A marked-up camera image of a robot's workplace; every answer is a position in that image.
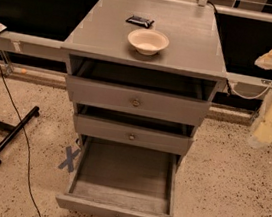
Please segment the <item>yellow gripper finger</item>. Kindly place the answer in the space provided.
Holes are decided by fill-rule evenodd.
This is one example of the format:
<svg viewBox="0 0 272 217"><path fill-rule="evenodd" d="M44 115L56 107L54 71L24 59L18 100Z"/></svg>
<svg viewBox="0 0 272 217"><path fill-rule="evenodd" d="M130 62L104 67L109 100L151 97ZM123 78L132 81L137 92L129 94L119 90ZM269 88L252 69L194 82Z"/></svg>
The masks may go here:
<svg viewBox="0 0 272 217"><path fill-rule="evenodd" d="M254 64L255 66L261 67L261 69L272 70L272 49L258 57Z"/></svg>

